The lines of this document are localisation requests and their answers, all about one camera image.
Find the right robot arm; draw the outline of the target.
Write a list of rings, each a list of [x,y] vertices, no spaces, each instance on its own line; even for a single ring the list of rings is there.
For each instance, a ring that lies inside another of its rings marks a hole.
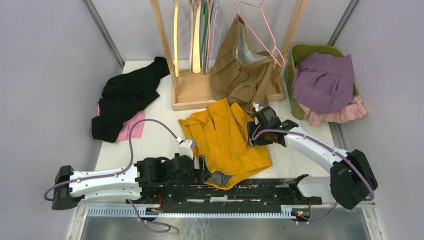
[[[333,199],[352,210],[361,202],[372,202],[378,183],[366,155],[326,144],[292,120],[281,121],[274,109],[262,102],[253,104],[255,120],[247,124],[250,146],[279,144],[318,164],[328,177],[304,174],[289,189],[289,199],[302,204],[309,197]]]

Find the green plastic hanger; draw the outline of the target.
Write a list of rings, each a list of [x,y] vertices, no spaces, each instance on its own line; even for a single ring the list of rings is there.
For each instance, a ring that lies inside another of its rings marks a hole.
[[[201,29],[200,29],[200,66],[202,72],[206,73],[206,45],[208,32],[209,1],[201,1]]]

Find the green plastic bin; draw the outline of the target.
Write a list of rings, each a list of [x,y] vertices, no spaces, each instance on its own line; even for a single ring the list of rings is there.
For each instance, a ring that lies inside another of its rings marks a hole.
[[[317,114],[343,110],[358,95],[352,57],[329,45],[297,44],[284,70],[291,114],[304,120],[307,107]]]

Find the black garment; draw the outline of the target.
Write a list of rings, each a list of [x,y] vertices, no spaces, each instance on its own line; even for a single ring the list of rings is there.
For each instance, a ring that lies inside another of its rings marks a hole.
[[[146,67],[110,78],[101,93],[97,116],[91,120],[92,138],[109,143],[140,138],[144,124],[134,124],[145,118],[145,109],[159,98],[157,88],[169,74],[167,60],[157,56]]]

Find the light pink ruffled garment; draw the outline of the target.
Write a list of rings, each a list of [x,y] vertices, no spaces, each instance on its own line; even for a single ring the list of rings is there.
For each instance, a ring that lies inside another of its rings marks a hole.
[[[355,95],[353,100],[342,111],[338,112],[318,114],[303,104],[298,104],[304,111],[304,118],[307,119],[312,127],[319,126],[321,122],[343,124],[361,119],[367,114],[367,110],[363,106],[363,99],[359,95]]]

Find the wooden hanger rack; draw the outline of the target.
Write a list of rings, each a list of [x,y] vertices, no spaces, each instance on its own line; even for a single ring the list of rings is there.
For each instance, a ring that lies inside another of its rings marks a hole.
[[[272,84],[267,89],[267,97],[270,102],[283,101],[286,97],[280,78],[280,73],[283,67],[286,65],[284,62],[284,57],[287,56],[293,43],[307,3],[307,0],[298,0],[296,1],[295,7],[293,9],[292,16],[285,33],[284,41],[280,49],[280,58],[277,60],[277,64],[275,65],[272,72]],[[180,73],[177,73],[178,61],[176,59],[173,60],[171,55],[159,2],[157,0],[152,0],[150,4],[162,42],[167,66],[170,72],[172,83],[172,109],[174,111],[186,111],[206,108],[207,106],[213,104],[215,100],[213,99],[212,95],[209,74],[191,72],[190,69],[182,69]]]

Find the purple garment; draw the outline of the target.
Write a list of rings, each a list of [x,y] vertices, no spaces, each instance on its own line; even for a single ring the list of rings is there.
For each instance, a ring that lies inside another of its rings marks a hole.
[[[354,98],[351,55],[313,52],[295,66],[292,97],[318,114],[342,111]]]

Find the tan pleated skirt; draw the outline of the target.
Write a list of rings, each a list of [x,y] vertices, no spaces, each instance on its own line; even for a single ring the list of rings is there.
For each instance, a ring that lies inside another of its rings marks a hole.
[[[266,51],[254,52],[245,22],[237,15],[219,48],[209,74],[211,95],[226,98],[253,115],[253,103],[268,104],[267,91],[275,60]]]

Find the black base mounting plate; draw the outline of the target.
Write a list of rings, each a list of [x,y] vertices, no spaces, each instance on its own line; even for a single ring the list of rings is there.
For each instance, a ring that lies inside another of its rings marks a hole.
[[[228,190],[206,184],[146,187],[135,204],[159,204],[165,213],[279,213],[282,206],[322,205],[321,197],[304,196],[296,178],[245,179]]]

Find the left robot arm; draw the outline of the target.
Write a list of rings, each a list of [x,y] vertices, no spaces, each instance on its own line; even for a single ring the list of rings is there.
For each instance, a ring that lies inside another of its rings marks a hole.
[[[159,189],[168,186],[203,184],[209,170],[204,156],[175,154],[174,158],[147,157],[124,171],[77,171],[62,166],[56,174],[51,201],[55,211],[69,210],[80,203],[152,203]]]

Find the aluminium frame rail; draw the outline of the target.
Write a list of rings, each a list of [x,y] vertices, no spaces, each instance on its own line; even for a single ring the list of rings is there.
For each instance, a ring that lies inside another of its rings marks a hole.
[[[165,213],[146,205],[79,207],[68,240],[381,240],[375,205],[352,210],[263,202],[181,202]]]

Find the yellow garment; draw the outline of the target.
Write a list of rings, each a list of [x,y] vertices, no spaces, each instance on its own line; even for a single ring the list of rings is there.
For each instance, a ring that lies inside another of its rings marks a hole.
[[[249,145],[251,121],[238,103],[229,104],[226,98],[178,121],[185,137],[196,142],[193,153],[204,156],[211,174],[205,184],[229,190],[272,166],[266,146]]]

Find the yellow plastic hanger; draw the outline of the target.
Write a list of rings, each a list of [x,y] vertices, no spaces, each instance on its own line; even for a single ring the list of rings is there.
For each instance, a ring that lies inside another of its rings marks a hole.
[[[174,68],[175,76],[179,76],[179,58],[178,58],[178,21],[179,21],[179,5],[180,1],[174,1],[174,18],[173,18],[173,48],[174,48]]]

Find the beige wooden hanger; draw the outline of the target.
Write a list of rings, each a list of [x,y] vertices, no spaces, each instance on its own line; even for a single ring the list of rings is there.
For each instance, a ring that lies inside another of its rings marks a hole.
[[[201,0],[189,0],[191,7],[191,42],[190,42],[190,67],[195,74],[201,71],[200,55],[200,23],[201,23]]]

